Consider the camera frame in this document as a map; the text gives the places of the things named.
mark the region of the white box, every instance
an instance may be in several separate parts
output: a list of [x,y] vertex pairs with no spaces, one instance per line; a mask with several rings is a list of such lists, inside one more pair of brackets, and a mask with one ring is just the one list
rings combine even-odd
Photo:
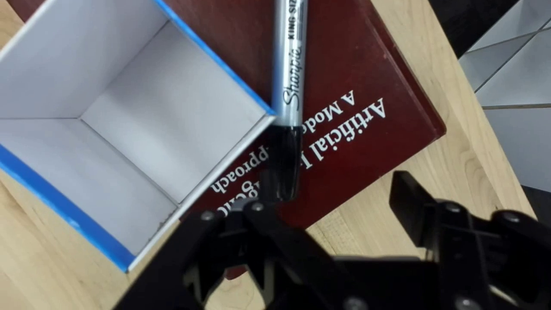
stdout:
[[271,119],[152,0],[47,0],[0,52],[0,167],[121,270]]

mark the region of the book cover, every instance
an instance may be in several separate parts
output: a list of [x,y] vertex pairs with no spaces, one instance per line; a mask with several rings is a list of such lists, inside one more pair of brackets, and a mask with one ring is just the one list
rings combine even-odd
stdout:
[[[263,100],[270,102],[273,2],[161,0]],[[304,83],[301,188],[280,215],[306,227],[443,134],[368,0],[311,0]],[[252,143],[192,210],[228,212],[257,196],[268,152]]]

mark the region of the red book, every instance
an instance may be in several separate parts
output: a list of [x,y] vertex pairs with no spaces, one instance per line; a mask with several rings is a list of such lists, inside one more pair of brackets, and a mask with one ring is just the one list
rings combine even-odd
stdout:
[[[270,102],[273,2],[166,3]],[[299,196],[280,207],[295,227],[313,224],[443,134],[368,0],[309,0],[302,127]],[[256,196],[264,158],[259,138],[192,208],[226,210],[237,198]]]

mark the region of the marker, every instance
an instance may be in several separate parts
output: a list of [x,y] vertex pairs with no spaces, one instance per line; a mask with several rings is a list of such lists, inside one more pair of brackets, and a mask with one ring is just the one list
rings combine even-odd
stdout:
[[266,129],[268,162],[261,176],[268,202],[297,196],[302,148],[302,88],[307,0],[275,0],[271,107],[275,121]]

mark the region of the wooden table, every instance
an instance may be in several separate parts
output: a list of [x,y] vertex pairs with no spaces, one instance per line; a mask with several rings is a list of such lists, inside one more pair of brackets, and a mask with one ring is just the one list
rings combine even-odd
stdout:
[[[445,121],[447,134],[397,169],[431,195],[486,217],[531,214],[517,181],[426,0],[373,0],[407,64]],[[0,0],[0,47],[18,21]],[[330,253],[416,255],[387,207],[390,174],[307,229]],[[61,219],[0,172],[0,308],[111,308],[120,274]],[[261,308],[247,276],[223,282],[211,308]]]

